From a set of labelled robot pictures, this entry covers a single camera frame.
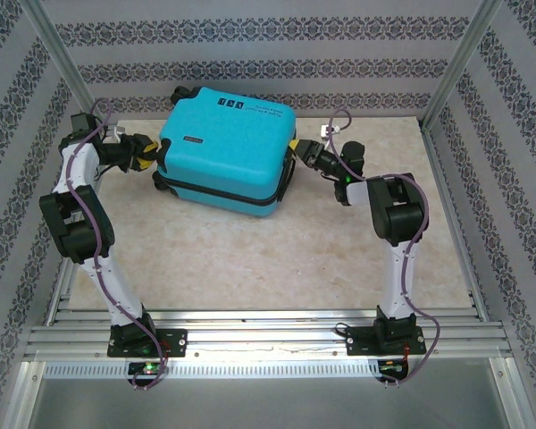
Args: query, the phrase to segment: suitcase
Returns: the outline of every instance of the suitcase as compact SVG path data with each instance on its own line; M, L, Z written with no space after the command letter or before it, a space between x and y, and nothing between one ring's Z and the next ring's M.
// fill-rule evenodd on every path
M209 88L171 96L160 134L158 189L255 216L271 214L291 181L296 116L286 105Z

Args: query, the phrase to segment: gray floor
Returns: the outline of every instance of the gray floor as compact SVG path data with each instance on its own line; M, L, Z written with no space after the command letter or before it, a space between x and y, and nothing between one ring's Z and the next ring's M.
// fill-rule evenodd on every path
M298 119L299 138L320 139L323 119ZM158 139L162 121L126 121ZM357 118L337 144L365 144L364 174L412 172L426 191L429 230L415 270L421 307L469 307L415 118ZM182 201L153 187L151 172L111 170L99 197L116 233L115 254L148 308L373 308L384 281L383 242L367 206L344 207L333 185L299 165L276 213L257 219ZM72 308L104 308L80 273Z

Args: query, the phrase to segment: suitcase wheel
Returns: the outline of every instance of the suitcase wheel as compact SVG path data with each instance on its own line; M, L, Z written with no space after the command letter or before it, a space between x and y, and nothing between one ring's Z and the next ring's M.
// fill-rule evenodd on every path
M161 175L158 172L153 173L153 184L157 190L167 190L169 187L161 180Z
M192 89L187 89L185 87L177 87L171 95L172 105L176 105L179 100L183 98L195 98L198 95L202 87L194 87Z

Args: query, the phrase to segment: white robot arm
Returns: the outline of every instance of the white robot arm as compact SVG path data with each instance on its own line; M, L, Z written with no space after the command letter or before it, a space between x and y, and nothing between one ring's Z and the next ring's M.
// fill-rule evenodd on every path
M360 181L348 172L335 154L325 150L324 144L313 140L293 140L290 146L304 164L321 171L325 179L334 182L335 197L343 206L369 206L375 233L384 240L386 282L373 327L347 327L344 332L336 330L338 334L350 337L347 338L348 354L424 354L423 331L416 325L416 315L409 304L418 249L416 242L420 239L415 234L424 231L422 224L425 219L424 201L409 183L413 176L407 173ZM361 143L347 142L340 157L352 172L362 176L364 146Z
M73 133L63 139L60 145L63 157L61 178L52 193L40 199L40 208L62 256L69 257L86 271L104 298L112 322L108 355L151 357L155 354L154 341L139 324L153 335L156 335L155 326L115 259L112 250L115 242L113 227L93 185L98 168L103 165L109 168L117 166L124 172L145 170L156 159L157 144L140 134L122 134L117 136L117 143L104 143L93 132L98 126L92 114L73 115L71 122ZM88 135L93 135L93 138L87 144L82 144ZM71 190L81 202L72 195ZM76 214L85 214L83 205L93 216L100 243L88 216L76 219ZM94 254L98 244L101 245L101 252L96 266Z

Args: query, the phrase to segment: striped wall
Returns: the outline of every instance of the striped wall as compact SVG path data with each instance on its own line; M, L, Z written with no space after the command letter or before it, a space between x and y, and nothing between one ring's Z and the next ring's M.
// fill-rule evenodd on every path
M90 91L163 119L177 85L281 101L300 116L418 115L480 0L47 0Z
M59 267L38 199L56 182L57 144L78 109L20 5L0 0L0 422Z
M500 6L431 138L536 416L536 1Z

